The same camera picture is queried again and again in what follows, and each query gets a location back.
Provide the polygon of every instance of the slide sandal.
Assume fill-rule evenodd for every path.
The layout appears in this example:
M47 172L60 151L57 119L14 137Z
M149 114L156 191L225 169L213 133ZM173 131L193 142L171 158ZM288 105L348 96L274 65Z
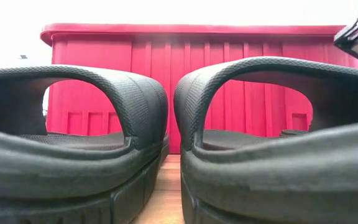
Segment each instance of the slide sandal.
M313 107L309 132L280 138L204 130L230 79L286 86ZM358 223L358 69L253 57L184 76L174 97L186 224Z
M48 86L81 80L109 98L121 133L48 133ZM155 80L102 68L0 69L0 223L129 223L168 154L167 96Z

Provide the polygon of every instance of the textured strap surface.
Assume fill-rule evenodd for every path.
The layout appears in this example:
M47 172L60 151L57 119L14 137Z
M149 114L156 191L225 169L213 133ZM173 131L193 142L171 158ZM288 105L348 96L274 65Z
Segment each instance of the textured strap surface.
M52 65L0 69L0 131L46 134L42 99L51 84L67 79L98 87L114 106L124 136L136 148L162 141L167 126L167 96L155 80L102 68Z
M181 147L201 146L208 106L228 80L286 86L313 106L310 129L358 122L358 69L283 57L252 57L201 68L183 77L175 90Z

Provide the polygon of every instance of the wooden floor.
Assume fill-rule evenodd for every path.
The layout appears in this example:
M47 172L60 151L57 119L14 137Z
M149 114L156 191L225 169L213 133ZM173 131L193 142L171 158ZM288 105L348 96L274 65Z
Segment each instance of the wooden floor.
M182 224L180 156L168 155L158 172L155 190L132 224Z

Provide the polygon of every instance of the red plastic crate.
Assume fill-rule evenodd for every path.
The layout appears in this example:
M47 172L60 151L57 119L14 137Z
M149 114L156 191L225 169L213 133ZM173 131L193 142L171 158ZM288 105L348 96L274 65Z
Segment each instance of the red plastic crate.
M341 28L52 24L41 39L53 47L52 63L123 70L158 80L169 98L170 152L179 153L173 93L182 76L207 65L261 55L358 68L358 60L333 46ZM295 90L233 80L216 93L205 126L278 136L282 129L307 130L311 118L309 101ZM47 127L84 135L121 129L107 97L79 81L51 86Z

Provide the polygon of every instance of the black slide sandal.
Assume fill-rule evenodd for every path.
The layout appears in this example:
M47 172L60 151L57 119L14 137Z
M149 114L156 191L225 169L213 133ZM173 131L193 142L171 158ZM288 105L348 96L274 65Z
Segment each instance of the black slide sandal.
M122 133L47 133L44 92L69 79L106 94ZM145 76L65 65L0 69L0 223L129 223L168 154L167 116L162 86Z
M275 139L242 134L241 147L219 146L224 136L211 141L217 132L204 131L206 112L230 79L300 91L313 107L310 132L283 131ZM174 104L186 224L358 223L358 69L245 58L184 76Z

